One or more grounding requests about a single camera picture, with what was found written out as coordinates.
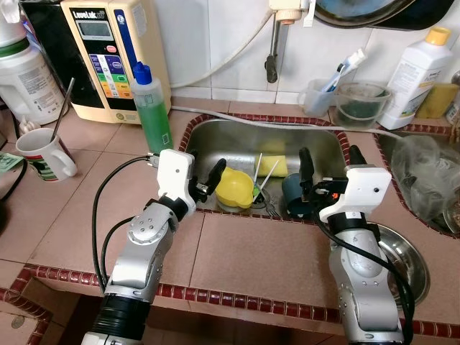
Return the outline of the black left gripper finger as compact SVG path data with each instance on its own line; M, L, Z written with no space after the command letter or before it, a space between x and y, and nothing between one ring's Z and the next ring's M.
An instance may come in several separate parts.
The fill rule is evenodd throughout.
M205 181L205 193L206 194L213 194L216 190L217 186L221 181L221 174L224 173L226 169L226 159L221 158L218 162L211 168L207 181Z

